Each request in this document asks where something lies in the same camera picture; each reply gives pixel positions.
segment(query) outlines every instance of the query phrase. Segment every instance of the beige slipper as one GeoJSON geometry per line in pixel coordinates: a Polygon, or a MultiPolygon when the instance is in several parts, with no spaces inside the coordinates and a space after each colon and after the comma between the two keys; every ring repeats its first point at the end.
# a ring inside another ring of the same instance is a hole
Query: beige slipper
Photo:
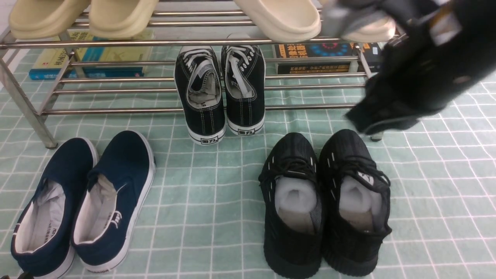
{"type": "Polygon", "coordinates": [[[130,38],[143,31],[159,0],[92,0],[90,32],[99,37],[130,38]]]}
{"type": "Polygon", "coordinates": [[[66,31],[90,0],[17,0],[8,23],[15,38],[50,38],[66,31]]]}

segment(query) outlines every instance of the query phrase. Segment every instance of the slipper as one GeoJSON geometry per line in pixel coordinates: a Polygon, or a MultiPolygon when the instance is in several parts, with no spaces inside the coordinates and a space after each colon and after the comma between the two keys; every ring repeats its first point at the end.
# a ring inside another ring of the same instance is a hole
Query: slipper
{"type": "Polygon", "coordinates": [[[51,38],[66,31],[90,0],[17,0],[8,23],[20,40],[51,38]]]}
{"type": "Polygon", "coordinates": [[[394,36],[396,24],[384,11],[373,4],[349,7],[343,1],[351,0],[326,0],[323,4],[323,35],[363,43],[385,42],[394,36]]]}
{"type": "Polygon", "coordinates": [[[320,16],[311,0],[234,0],[234,3],[275,42],[302,42],[320,33],[320,16]]]}
{"type": "Polygon", "coordinates": [[[146,28],[158,1],[92,0],[90,32],[98,37],[112,39],[133,37],[146,28]]]}

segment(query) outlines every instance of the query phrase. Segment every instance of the shoe insole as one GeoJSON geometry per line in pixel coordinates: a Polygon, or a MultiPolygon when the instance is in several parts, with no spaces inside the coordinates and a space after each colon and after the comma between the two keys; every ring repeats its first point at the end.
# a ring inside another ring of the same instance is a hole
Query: shoe insole
{"type": "Polygon", "coordinates": [[[313,227],[310,213],[301,213],[291,210],[279,209],[278,215],[281,220],[292,230],[311,235],[315,234],[315,229],[313,227]]]}
{"type": "Polygon", "coordinates": [[[340,209],[339,214],[359,231],[374,231],[373,217],[370,210],[367,212],[353,212],[340,209]]]}

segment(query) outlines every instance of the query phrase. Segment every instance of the black sneaker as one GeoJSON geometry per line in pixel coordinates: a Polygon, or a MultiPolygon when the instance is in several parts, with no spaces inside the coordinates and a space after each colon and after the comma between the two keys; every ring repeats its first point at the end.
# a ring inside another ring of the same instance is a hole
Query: black sneaker
{"type": "MultiPolygon", "coordinates": [[[[228,38],[249,38],[232,34],[228,38]]],[[[258,46],[225,46],[221,71],[226,85],[227,124],[233,133],[258,133],[265,119],[265,59],[258,46]]]]}
{"type": "Polygon", "coordinates": [[[299,133],[285,135],[258,177],[265,200],[265,260],[277,274],[305,279],[317,273],[323,221],[317,156],[299,133]]]}
{"type": "Polygon", "coordinates": [[[319,170],[328,210],[324,259],[343,274],[365,276],[375,269],[380,245],[391,233],[391,183],[351,130],[340,130],[326,142],[319,170]]]}
{"type": "Polygon", "coordinates": [[[212,48],[194,46],[181,48],[174,68],[189,135],[201,145],[217,143],[226,133],[218,68],[212,48]]]}

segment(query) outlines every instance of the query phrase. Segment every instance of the shoe logo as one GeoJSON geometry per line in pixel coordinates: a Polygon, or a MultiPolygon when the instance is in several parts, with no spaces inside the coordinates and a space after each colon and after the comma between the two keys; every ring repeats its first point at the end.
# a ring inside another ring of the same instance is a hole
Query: shoe logo
{"type": "Polygon", "coordinates": [[[116,226],[116,229],[118,229],[122,217],[123,215],[119,211],[116,211],[114,212],[114,216],[112,217],[112,221],[110,221],[110,223],[114,224],[116,226]]]}
{"type": "Polygon", "coordinates": [[[357,171],[358,175],[365,181],[367,181],[370,185],[373,186],[373,177],[368,175],[368,174],[365,174],[365,173],[361,173],[359,171],[357,171]]]}
{"type": "Polygon", "coordinates": [[[240,136],[250,136],[255,134],[255,129],[251,130],[238,130],[238,134],[240,136]]]}
{"type": "Polygon", "coordinates": [[[214,144],[219,142],[219,137],[215,137],[213,139],[201,139],[201,144],[214,144]]]}

